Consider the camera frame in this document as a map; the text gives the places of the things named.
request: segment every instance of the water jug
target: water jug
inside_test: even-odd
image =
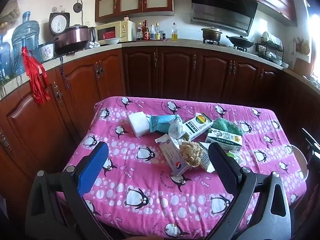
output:
[[[10,57],[10,44],[8,42],[2,42],[2,39],[3,36],[0,35],[0,79],[3,79],[5,76],[10,76],[12,68]]]
[[[13,47],[13,68],[15,75],[20,75],[25,72],[25,68],[21,56],[21,39],[25,38],[25,43],[28,50],[32,51],[33,56],[41,62],[39,51],[39,32],[40,27],[37,21],[30,21],[30,12],[25,12],[22,15],[22,24],[20,24],[13,32],[12,47]]]

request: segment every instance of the pink tablecloth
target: pink tablecloth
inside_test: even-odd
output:
[[[234,122],[245,131],[241,149],[245,166],[263,174],[277,170],[289,204],[306,191],[290,144],[270,110],[168,99],[112,97],[95,105],[90,130],[68,163],[77,165],[98,141],[108,144],[109,158],[105,167],[91,191],[84,195],[97,219],[105,224],[136,235],[201,238],[217,224],[226,204],[233,198],[225,191],[216,172],[207,173],[198,167],[186,171],[181,177],[172,176],[159,145],[154,141],[159,135],[153,133],[135,138],[132,132],[128,115],[140,111],[151,115],[179,114],[183,121],[200,112],[213,120],[223,117]],[[205,134],[194,141],[204,139]],[[137,158],[138,152],[143,158],[150,153],[150,158]],[[256,202],[257,195],[254,195],[242,227],[249,221]]]

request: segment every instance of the yellow oil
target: yellow oil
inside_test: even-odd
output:
[[[171,34],[172,41],[178,41],[178,34]]]

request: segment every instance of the metal bolt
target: metal bolt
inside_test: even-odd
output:
[[[73,165],[70,165],[66,168],[67,172],[73,172],[75,170],[75,167]]]
[[[248,167],[242,167],[242,170],[245,173],[250,173],[251,172],[250,168],[248,168]]]
[[[279,172],[277,172],[277,171],[273,171],[273,172],[272,172],[272,175],[275,176],[276,178],[279,178],[279,177],[280,177],[280,174],[279,174]]]
[[[37,176],[41,177],[44,174],[44,171],[38,171]]]

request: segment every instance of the crumpled beige paper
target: crumpled beige paper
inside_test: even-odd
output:
[[[192,167],[199,166],[202,152],[203,149],[196,142],[183,141],[180,145],[180,153]]]

